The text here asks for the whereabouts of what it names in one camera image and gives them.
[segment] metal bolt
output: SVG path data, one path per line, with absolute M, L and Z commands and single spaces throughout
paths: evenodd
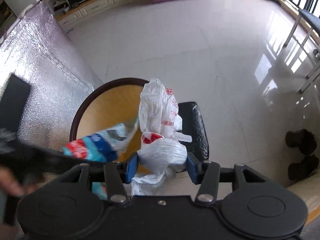
M 165 206 L 166 204 L 167 204 L 167 202 L 165 200 L 159 200 L 158 201 L 158 205 Z
M 198 200 L 204 203 L 212 202 L 213 201 L 213 196 L 210 194 L 201 194 L 198 197 Z
M 127 200 L 127 197 L 124 195 L 115 194 L 111 196 L 110 200 L 114 203 L 123 203 Z

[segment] black leather seat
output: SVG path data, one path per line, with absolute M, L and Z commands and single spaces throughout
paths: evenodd
M 192 142 L 181 142 L 188 152 L 201 162 L 209 159 L 209 143 L 205 133 L 204 123 L 196 102 L 179 103 L 179 115 L 182 122 L 182 133 L 191 135 Z

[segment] white plastic bag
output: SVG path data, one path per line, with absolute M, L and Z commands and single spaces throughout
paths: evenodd
M 137 151 L 140 164 L 159 176 L 169 166 L 182 171 L 187 159 L 186 147 L 174 139 L 159 138 L 150 144 L 142 144 Z
M 140 94 L 139 122 L 142 131 L 140 163 L 153 174 L 132 178 L 134 195 L 159 195 L 166 183 L 184 169 L 187 149 L 178 140 L 191 142 L 189 135 L 179 133 L 182 118 L 171 89 L 152 79 Z
M 171 89 L 166 89 L 159 79 L 151 79 L 140 94 L 139 122 L 142 132 L 159 133 L 170 138 L 182 130 L 178 103 Z
M 141 178 L 134 177 L 131 183 L 131 195 L 163 195 L 165 185 L 170 179 L 175 178 L 175 176 L 176 171 L 168 167 L 160 176 L 149 174 Z
M 184 169 L 187 149 L 177 140 L 159 138 L 150 144 L 142 144 L 138 156 L 140 163 L 153 174 L 132 178 L 132 196 L 159 195 L 176 172 Z

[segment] drawer handle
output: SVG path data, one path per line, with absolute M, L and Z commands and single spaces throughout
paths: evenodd
M 100 5 L 98 4 L 97 6 L 95 7 L 92 7 L 91 9 L 94 10 L 95 8 L 98 8 Z

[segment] reflective floor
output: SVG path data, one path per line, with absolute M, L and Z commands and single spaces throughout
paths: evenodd
M 300 48 L 306 32 L 298 27 L 282 48 L 293 22 L 271 1 L 180 0 L 105 11 L 69 36 L 104 82 L 157 77 L 178 102 L 197 101 L 210 160 L 247 163 L 289 186 L 288 165 L 303 155 L 285 145 L 286 132 L 320 134 L 320 79 L 296 92 L 315 64 L 314 45 Z M 197 189 L 183 173 L 167 193 L 194 196 Z M 230 191 L 221 185 L 219 197 Z

